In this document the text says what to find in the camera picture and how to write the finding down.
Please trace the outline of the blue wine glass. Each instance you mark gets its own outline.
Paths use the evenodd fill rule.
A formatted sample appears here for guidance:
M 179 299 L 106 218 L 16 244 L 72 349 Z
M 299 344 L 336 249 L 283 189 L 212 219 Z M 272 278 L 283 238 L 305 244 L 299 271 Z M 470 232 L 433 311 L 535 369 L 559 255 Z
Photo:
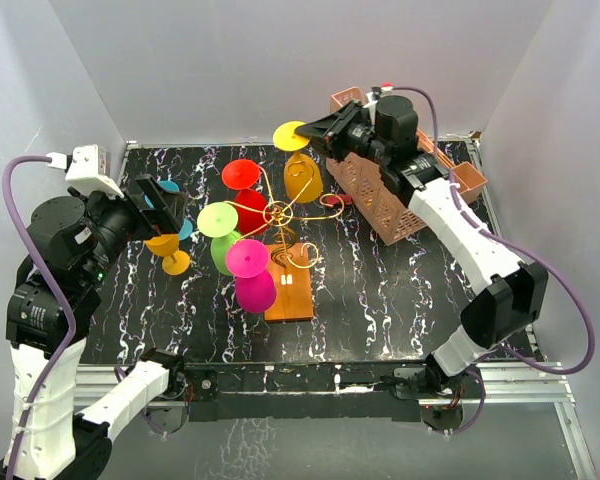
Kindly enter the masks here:
M 144 216 L 149 221 L 149 233 L 143 233 L 143 240 L 163 234 L 177 234 L 184 240 L 193 231 L 193 225 L 187 214 L 188 195 L 170 180 L 156 180 L 155 194 L 160 197 L 157 205 L 152 197 L 145 193 Z

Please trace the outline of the yellow-base orange wine glass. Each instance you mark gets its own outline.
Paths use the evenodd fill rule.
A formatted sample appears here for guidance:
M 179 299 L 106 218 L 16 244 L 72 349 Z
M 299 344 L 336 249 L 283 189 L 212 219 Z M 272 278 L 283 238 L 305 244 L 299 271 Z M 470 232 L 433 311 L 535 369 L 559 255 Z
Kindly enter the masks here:
M 284 167 L 284 185 L 287 197 L 296 203 L 306 204 L 317 200 L 323 193 L 323 181 L 317 163 L 303 149 L 310 143 L 295 132 L 301 121 L 289 121 L 280 125 L 273 134 L 274 146 L 291 156 Z

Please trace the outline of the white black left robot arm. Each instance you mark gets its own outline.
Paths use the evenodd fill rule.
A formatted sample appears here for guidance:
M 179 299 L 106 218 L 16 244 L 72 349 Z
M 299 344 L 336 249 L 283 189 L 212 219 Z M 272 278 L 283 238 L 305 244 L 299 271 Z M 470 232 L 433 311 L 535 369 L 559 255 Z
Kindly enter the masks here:
M 100 400 L 74 408 L 101 283 L 131 242 L 176 234 L 184 220 L 183 193 L 149 175 L 137 184 L 139 193 L 118 196 L 70 189 L 32 212 L 28 254 L 6 313 L 15 387 L 0 479 L 95 479 L 136 415 L 155 398 L 174 399 L 185 390 L 182 357 L 154 348 Z

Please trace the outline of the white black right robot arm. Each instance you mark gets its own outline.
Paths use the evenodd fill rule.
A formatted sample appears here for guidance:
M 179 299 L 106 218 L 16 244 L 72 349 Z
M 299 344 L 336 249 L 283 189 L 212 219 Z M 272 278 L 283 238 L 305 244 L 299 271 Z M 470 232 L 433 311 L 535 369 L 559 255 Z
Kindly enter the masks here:
M 474 298 L 459 326 L 406 382 L 446 397 L 471 365 L 538 319 L 548 272 L 493 239 L 460 197 L 451 171 L 420 148 L 417 130 L 412 102 L 388 95 L 373 108 L 351 101 L 294 133 L 333 160 L 354 153 L 376 163 L 384 186 L 425 222 L 468 277 Z

